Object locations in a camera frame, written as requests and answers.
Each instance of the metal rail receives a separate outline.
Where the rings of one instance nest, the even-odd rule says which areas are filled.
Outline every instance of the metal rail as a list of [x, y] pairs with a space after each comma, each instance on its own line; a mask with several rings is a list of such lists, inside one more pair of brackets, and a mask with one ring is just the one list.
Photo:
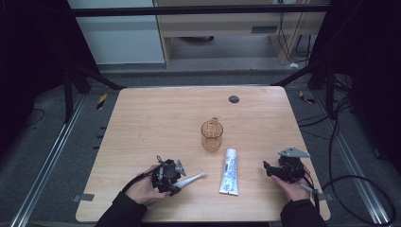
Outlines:
[[[318, 101], [322, 111], [324, 113], [326, 113], [326, 110], [323, 106], [323, 103], [324, 103], [323, 95], [321, 95], [319, 92], [312, 92], [312, 93], [317, 98], [317, 101]], [[328, 125], [331, 128], [331, 130], [333, 130], [334, 129], [333, 121], [329, 118], [327, 119], [327, 121], [328, 121]], [[338, 136], [336, 137], [336, 140], [340, 147], [340, 149], [339, 149], [340, 154], [341, 154], [350, 174], [358, 175], [358, 176], [366, 178], [365, 173], [363, 172], [360, 165], [357, 163], [356, 158], [352, 154], [350, 148], [347, 145], [345, 138], [342, 136], [340, 131], [339, 131]], [[361, 181], [361, 180], [354, 180], [354, 182], [355, 182], [357, 190], [358, 190], [360, 196], [362, 197], [374, 223], [382, 224], [382, 223], [389, 222], [390, 219], [387, 216], [387, 213], [384, 210], [384, 207], [381, 204], [380, 200], [378, 199], [372, 186], [369, 183]]]
[[53, 168], [56, 165], [57, 160], [59, 159], [59, 156], [62, 152], [65, 142], [77, 121], [84, 99], [85, 95], [79, 95], [75, 111], [71, 117], [71, 120], [67, 123], [64, 123], [64, 126], [62, 127], [61, 132], [57, 137], [56, 142], [53, 145], [53, 148], [47, 155], [47, 158], [44, 162], [44, 165], [42, 166], [41, 171], [39, 172], [34, 184], [30, 188], [17, 214], [12, 219], [10, 226], [12, 227], [26, 226], [29, 217], [32, 214], [32, 211], [35, 208], [36, 203], [38, 202], [39, 197], [42, 195], [42, 192], [44, 191], [44, 187], [46, 186], [50, 174], [53, 171]]

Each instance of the toothpaste tube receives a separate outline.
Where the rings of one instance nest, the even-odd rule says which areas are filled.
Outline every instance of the toothpaste tube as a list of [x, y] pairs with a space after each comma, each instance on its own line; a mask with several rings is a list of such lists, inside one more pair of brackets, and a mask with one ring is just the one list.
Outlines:
[[219, 193], [238, 195], [238, 188], [236, 186], [236, 150], [233, 148], [227, 149]]

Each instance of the white tube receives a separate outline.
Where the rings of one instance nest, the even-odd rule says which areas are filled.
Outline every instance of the white tube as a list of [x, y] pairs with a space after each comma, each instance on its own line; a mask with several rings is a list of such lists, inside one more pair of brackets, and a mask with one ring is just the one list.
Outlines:
[[201, 178], [201, 177], [203, 177], [203, 176], [206, 176], [206, 172], [202, 172], [202, 173], [200, 173], [200, 174], [198, 174], [198, 175], [196, 175], [196, 176], [193, 176], [193, 177], [191, 177], [191, 178], [178, 181], [178, 182], [174, 183], [173, 185], [174, 185], [174, 186], [177, 186], [177, 187], [180, 187], [180, 188], [183, 188], [183, 187], [185, 187], [187, 184], [189, 184], [189, 183], [191, 183], [191, 182], [193, 182], [193, 181], [195, 181], [195, 180], [197, 180], [198, 178]]
[[236, 185], [236, 150], [234, 148], [227, 149], [223, 179], [219, 193], [228, 195], [238, 195]]

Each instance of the transparent cup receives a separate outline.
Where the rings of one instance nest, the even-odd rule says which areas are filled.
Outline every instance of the transparent cup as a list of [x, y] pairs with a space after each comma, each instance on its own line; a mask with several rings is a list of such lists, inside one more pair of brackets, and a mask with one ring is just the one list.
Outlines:
[[218, 119], [213, 117], [212, 120], [206, 121], [200, 127], [201, 144], [207, 151], [216, 151], [221, 146], [221, 137], [223, 127], [218, 123]]

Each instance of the black pole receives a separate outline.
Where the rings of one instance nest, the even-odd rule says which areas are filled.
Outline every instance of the black pole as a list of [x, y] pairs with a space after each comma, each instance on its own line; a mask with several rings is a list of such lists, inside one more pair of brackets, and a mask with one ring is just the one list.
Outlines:
[[266, 13], [266, 12], [319, 12], [328, 11], [330, 4], [291, 4], [291, 5], [235, 5], [235, 6], [195, 6], [195, 7], [151, 7], [115, 9], [71, 9], [51, 11], [58, 15], [75, 17], [104, 16], [144, 16], [173, 14], [222, 14], [222, 13]]

